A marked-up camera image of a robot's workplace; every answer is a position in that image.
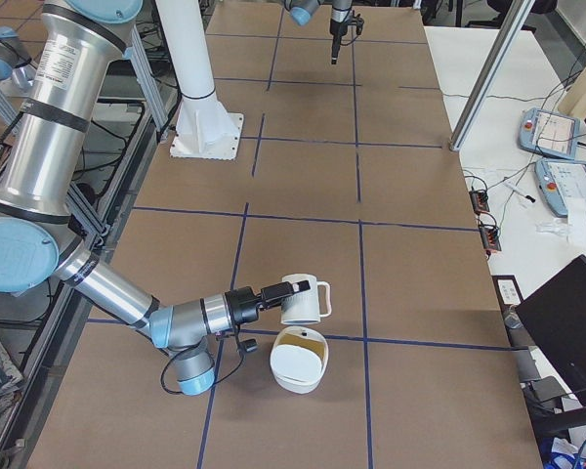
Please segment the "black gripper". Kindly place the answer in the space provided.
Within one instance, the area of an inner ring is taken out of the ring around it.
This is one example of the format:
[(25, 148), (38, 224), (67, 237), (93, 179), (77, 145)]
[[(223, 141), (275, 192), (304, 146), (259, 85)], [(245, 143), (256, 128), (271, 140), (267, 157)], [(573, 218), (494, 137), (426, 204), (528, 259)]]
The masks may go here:
[(307, 280), (283, 281), (261, 289), (255, 294), (251, 287), (241, 287), (224, 294), (234, 325), (256, 321), (261, 311), (280, 307), (283, 302), (298, 293), (310, 290)]
[(330, 63), (335, 65), (338, 62), (341, 40), (347, 31), (346, 20), (348, 19), (347, 9), (332, 9), (330, 18), (330, 34), (332, 36)]

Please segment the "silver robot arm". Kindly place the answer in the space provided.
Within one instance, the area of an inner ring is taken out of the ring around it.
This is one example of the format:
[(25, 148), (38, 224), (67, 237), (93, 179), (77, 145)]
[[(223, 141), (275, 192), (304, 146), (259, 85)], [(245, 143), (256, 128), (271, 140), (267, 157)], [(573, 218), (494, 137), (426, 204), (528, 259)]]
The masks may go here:
[[(306, 25), (323, 4), (320, 0), (284, 0), (282, 6), (289, 13), (291, 19), (299, 26)], [(330, 62), (338, 62), (342, 39), (347, 33), (353, 18), (351, 1), (332, 1), (329, 32), (332, 36)]]
[(284, 281), (239, 288), (164, 307), (91, 252), (69, 228), (66, 196), (108, 65), (129, 44), (138, 1), (48, 1), (48, 38), (21, 129), (0, 181), (0, 292), (55, 277), (149, 339), (169, 357), (179, 392), (197, 395), (216, 381), (210, 335), (237, 333), (264, 311), (309, 289)]

